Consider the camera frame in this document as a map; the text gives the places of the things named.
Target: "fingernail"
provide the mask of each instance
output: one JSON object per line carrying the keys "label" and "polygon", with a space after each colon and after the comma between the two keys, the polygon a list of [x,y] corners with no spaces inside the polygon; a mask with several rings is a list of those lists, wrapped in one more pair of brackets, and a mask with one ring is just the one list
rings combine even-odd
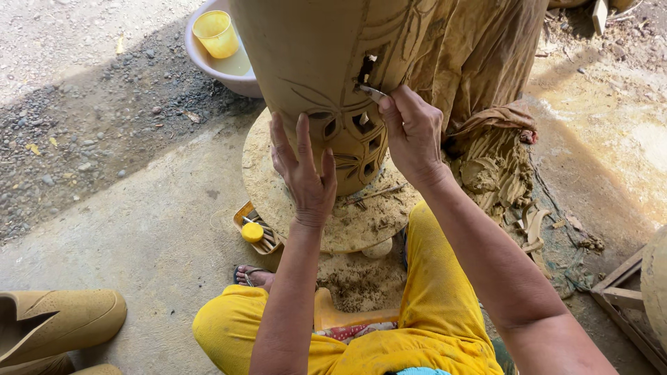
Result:
{"label": "fingernail", "polygon": [[387,110],[392,107],[392,101],[389,99],[389,97],[385,96],[382,99],[380,99],[380,108],[383,110]]}

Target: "sandal strap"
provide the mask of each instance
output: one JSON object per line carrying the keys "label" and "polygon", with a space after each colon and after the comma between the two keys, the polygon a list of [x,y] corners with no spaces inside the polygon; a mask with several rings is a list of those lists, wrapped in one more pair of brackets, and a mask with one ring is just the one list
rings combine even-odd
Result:
{"label": "sandal strap", "polygon": [[269,273],[271,273],[271,274],[273,273],[273,272],[267,270],[266,268],[253,268],[252,270],[245,271],[245,272],[244,272],[244,274],[245,274],[245,282],[248,283],[248,286],[252,286],[252,287],[254,287],[254,285],[252,284],[252,282],[250,281],[250,279],[248,278],[248,276],[249,276],[250,274],[252,274],[253,272],[269,272]]}

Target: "yellow pants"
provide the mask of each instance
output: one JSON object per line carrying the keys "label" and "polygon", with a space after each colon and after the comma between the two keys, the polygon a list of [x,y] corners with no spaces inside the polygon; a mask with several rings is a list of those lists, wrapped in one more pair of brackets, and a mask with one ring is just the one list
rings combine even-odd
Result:
{"label": "yellow pants", "polygon": [[[201,308],[195,339],[227,375],[245,375],[268,293],[232,285]],[[450,374],[502,374],[475,292],[424,201],[410,213],[408,281],[399,328],[349,345],[313,334],[308,374],[384,374],[410,367]]]}

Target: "potter's hand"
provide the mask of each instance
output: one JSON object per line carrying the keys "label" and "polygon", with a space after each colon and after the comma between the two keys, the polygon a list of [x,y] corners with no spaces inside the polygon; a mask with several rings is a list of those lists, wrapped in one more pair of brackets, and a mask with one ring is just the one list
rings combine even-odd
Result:
{"label": "potter's hand", "polygon": [[389,133],[392,160],[417,190],[444,177],[440,159],[442,112],[401,85],[380,100],[380,113]]}
{"label": "potter's hand", "polygon": [[318,175],[310,146],[308,116],[302,113],[296,124],[299,160],[289,145],[283,120],[278,112],[271,121],[271,158],[296,203],[296,221],[309,228],[323,229],[336,199],[336,161],[327,148],[322,153],[322,175]]}

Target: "yellow sponge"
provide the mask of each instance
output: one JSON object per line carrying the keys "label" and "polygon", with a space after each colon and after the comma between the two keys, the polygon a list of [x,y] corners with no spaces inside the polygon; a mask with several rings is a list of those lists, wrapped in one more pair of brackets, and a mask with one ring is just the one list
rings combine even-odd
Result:
{"label": "yellow sponge", "polygon": [[257,223],[248,223],[241,229],[241,236],[248,242],[257,242],[264,237],[264,230]]}

